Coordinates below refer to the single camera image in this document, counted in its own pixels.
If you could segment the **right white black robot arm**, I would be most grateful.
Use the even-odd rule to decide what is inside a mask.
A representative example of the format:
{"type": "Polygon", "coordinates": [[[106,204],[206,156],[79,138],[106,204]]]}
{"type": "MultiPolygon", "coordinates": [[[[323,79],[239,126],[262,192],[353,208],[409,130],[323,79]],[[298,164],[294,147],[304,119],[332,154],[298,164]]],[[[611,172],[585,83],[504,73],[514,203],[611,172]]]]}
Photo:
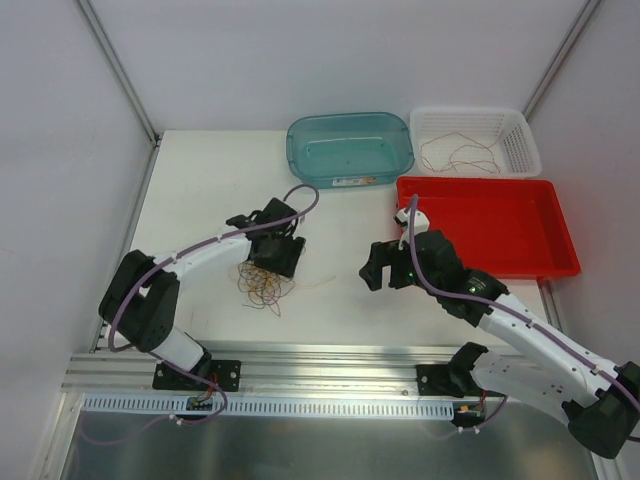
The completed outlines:
{"type": "Polygon", "coordinates": [[[515,398],[555,418],[586,449],[615,458],[639,423],[639,367],[617,365],[588,351],[537,318],[505,284],[466,267],[439,230],[411,242],[374,242],[359,276],[393,289],[416,286],[451,316],[489,333],[526,357],[513,362],[474,342],[444,365],[421,367],[420,386],[456,398],[485,391],[515,398]]]}

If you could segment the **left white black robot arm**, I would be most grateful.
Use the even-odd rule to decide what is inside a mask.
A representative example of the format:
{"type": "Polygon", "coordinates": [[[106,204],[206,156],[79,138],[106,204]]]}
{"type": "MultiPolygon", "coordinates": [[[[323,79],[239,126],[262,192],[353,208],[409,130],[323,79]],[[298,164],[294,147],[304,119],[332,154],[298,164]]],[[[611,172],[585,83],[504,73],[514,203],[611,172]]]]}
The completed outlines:
{"type": "Polygon", "coordinates": [[[300,214],[273,198],[250,215],[226,221],[218,235],[179,252],[146,255],[133,250],[121,260],[98,314],[137,350],[175,366],[176,382],[195,390],[219,380],[220,363],[174,325],[179,295],[217,271],[245,261],[292,278],[305,245],[294,235],[300,214]]]}

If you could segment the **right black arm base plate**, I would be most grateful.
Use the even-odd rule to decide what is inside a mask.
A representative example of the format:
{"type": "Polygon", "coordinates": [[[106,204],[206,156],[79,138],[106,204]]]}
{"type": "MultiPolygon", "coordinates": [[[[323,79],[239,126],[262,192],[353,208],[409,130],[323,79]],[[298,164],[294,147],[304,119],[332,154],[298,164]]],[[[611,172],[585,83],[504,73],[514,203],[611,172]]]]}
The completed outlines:
{"type": "Polygon", "coordinates": [[[416,383],[420,396],[448,396],[453,398],[503,397],[502,393],[482,389],[472,378],[474,366],[453,364],[418,364],[415,366],[416,383]]]}

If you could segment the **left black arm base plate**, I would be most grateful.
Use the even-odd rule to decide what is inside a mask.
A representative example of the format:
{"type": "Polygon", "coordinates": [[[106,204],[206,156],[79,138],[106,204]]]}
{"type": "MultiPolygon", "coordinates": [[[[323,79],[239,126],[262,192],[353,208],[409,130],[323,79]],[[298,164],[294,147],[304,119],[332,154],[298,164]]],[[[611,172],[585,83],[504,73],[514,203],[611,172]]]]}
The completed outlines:
{"type": "MultiPolygon", "coordinates": [[[[239,360],[205,358],[190,373],[216,383],[225,392],[237,392],[241,378],[242,363],[239,360]]],[[[196,381],[167,366],[164,362],[156,365],[152,381],[154,390],[204,391],[208,384],[196,381]]]]}

